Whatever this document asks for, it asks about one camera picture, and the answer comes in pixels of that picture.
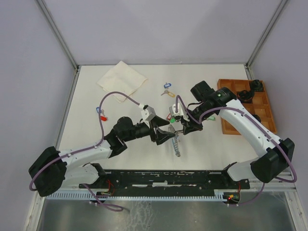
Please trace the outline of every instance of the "key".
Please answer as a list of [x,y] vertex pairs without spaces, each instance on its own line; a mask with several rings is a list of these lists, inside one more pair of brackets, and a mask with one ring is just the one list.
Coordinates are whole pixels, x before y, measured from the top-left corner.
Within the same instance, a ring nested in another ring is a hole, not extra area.
[[168,91],[168,90],[165,90],[164,93],[161,94],[161,95],[168,94],[168,93],[169,93],[169,91]]

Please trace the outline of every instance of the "key tag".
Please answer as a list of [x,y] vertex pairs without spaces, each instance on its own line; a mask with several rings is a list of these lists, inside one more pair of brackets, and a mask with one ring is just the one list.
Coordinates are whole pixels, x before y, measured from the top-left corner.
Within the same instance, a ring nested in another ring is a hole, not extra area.
[[171,83],[166,83],[165,85],[164,85],[164,88],[167,90],[169,87],[171,87]]

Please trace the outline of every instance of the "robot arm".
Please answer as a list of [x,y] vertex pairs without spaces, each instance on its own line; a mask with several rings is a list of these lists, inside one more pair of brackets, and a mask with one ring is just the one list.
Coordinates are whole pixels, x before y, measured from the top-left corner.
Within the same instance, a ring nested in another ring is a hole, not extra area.
[[228,88],[214,91],[205,81],[202,81],[195,85],[191,92],[196,100],[201,102],[198,107],[192,111],[185,110],[181,104],[178,104],[178,111],[175,105],[170,108],[174,118],[183,124],[184,135],[202,130],[201,121],[216,113],[234,126],[258,155],[255,159],[233,163],[227,167],[228,174],[234,181],[257,177],[260,181],[268,183],[288,167],[285,157],[275,143],[282,148],[290,161],[293,156],[294,143],[289,138],[283,141],[265,128],[244,108]]
[[160,145],[175,136],[174,133],[159,128],[168,125],[169,121],[156,116],[154,109],[149,106],[142,106],[142,109],[142,123],[134,125],[129,117],[120,118],[110,133],[104,137],[104,141],[97,146],[95,145],[99,142],[93,147],[78,149],[61,151],[57,151],[55,147],[45,149],[29,169],[32,178],[50,161],[59,160],[48,166],[34,180],[40,196],[50,195],[60,187],[94,183],[104,175],[104,170],[99,164],[90,163],[119,155],[127,149],[125,144],[127,141],[150,136],[153,142]]

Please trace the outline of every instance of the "metal frame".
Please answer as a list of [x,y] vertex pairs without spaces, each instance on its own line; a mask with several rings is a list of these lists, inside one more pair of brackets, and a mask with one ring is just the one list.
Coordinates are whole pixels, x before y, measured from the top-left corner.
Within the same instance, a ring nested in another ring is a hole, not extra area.
[[63,115],[63,118],[62,118],[59,134],[58,134],[56,141],[55,141],[55,148],[56,149],[59,149],[59,146],[60,146],[60,142],[61,142],[61,139],[62,139],[62,135],[63,135],[65,123],[66,123],[66,120],[67,120],[69,108],[71,106],[72,99],[73,99],[74,92],[75,92],[75,88],[76,88],[76,85],[77,85],[80,69],[81,69],[81,67],[77,71],[75,71],[74,80],[73,80],[72,87],[71,87],[71,90],[70,90],[69,95],[68,95],[68,99],[67,99],[64,115]]
[[285,7],[287,6],[288,3],[289,3],[289,0],[282,0],[280,2],[280,4],[278,5],[274,15],[270,19],[267,27],[265,28],[262,36],[260,37],[260,39],[258,41],[256,47],[254,48],[254,50],[252,51],[251,56],[248,59],[247,64],[246,64],[247,67],[251,67],[253,65],[254,61],[256,60],[257,55],[261,51],[264,43],[266,42],[267,38],[269,37],[271,31],[275,27],[275,25],[278,22],[281,14],[283,12],[283,10],[285,9]]
[[66,42],[64,41],[63,36],[61,35],[57,25],[55,24],[50,11],[47,9],[47,5],[46,5],[45,1],[44,0],[34,0],[34,1],[38,5],[38,7],[39,7],[40,11],[42,12],[42,14],[44,15],[47,23],[51,27],[53,34],[55,35],[55,37],[59,41],[60,46],[63,48],[63,50],[64,50],[67,58],[69,59],[71,65],[74,67],[75,70],[77,70],[78,65],[77,65],[71,51],[69,50]]
[[[46,21],[48,22],[49,26],[51,27],[55,37],[59,41],[60,46],[63,48],[63,50],[64,50],[67,58],[69,59],[71,65],[75,69],[72,88],[70,90],[69,97],[68,97],[68,100],[67,100],[65,113],[64,113],[63,120],[62,120],[62,123],[61,123],[59,135],[57,136],[57,139],[56,139],[56,142],[55,142],[56,148],[59,148],[61,138],[62,138],[62,134],[63,134],[63,130],[64,130],[65,123],[66,123],[66,119],[67,119],[67,116],[68,116],[69,108],[70,108],[70,105],[71,105],[71,102],[72,102],[72,99],[73,99],[73,95],[74,95],[74,91],[75,91],[75,88],[76,88],[76,85],[77,85],[77,80],[78,80],[78,76],[79,76],[79,72],[80,72],[80,66],[78,66],[78,64],[76,63],[76,61],[75,61],[72,53],[70,52],[65,40],[63,39],[63,36],[61,35],[58,27],[56,26],[54,19],[52,18],[52,15],[47,8],[45,1],[44,0],[35,0],[35,2],[37,3],[40,11],[44,15],[44,17],[45,17]],[[279,3],[276,11],[274,12],[274,14],[271,18],[271,20],[269,21],[267,27],[263,31],[263,33],[262,33],[257,45],[255,46],[252,54],[250,55],[247,63],[244,64],[245,71],[246,71],[248,79],[255,79],[251,67],[252,67],[254,61],[257,58],[257,55],[260,53],[260,51],[261,51],[262,47],[264,46],[267,38],[269,37],[271,31],[275,27],[276,23],[278,22],[282,12],[284,11],[284,9],[286,8],[288,3],[289,3],[289,0],[281,0],[281,2]],[[292,177],[290,172],[283,172],[280,175],[284,178],[291,178]],[[249,179],[249,181],[250,181],[251,189],[246,190],[247,192],[255,192],[255,191],[258,191],[261,188],[262,183],[259,180]],[[221,191],[233,192],[234,190],[215,190],[215,191],[216,192],[221,192]],[[301,205],[301,202],[299,200],[295,185],[293,183],[284,183],[284,182],[280,182],[278,180],[273,180],[271,183],[266,184],[264,191],[265,192],[269,192],[269,191],[276,191],[276,192],[283,191],[283,192],[285,192],[285,195],[286,195],[286,198],[287,198],[287,201],[288,201],[288,205],[289,205],[289,209],[290,209],[296,230],[308,231],[307,217],[305,216],[304,209]],[[41,211],[42,211],[42,208],[43,208],[44,200],[45,200],[45,198],[41,198],[39,196],[39,194],[37,192],[35,192],[35,195],[33,197],[33,201],[32,201],[32,204],[30,206],[30,210],[29,210],[29,213],[28,213],[28,216],[27,216],[27,219],[26,219],[26,224],[25,224],[24,230],[26,230],[26,231],[36,230],[36,228],[38,226],[38,222],[39,222],[39,217],[40,217],[40,214],[41,214]]]

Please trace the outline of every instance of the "white cloth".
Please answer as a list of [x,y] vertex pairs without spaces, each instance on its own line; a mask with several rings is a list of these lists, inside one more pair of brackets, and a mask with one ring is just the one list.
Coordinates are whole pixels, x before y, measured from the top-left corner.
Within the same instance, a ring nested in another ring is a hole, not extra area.
[[[134,93],[147,80],[125,62],[121,61],[111,68],[97,82],[106,92],[119,91],[128,96]],[[116,100],[121,103],[126,97],[120,94],[113,94]]]

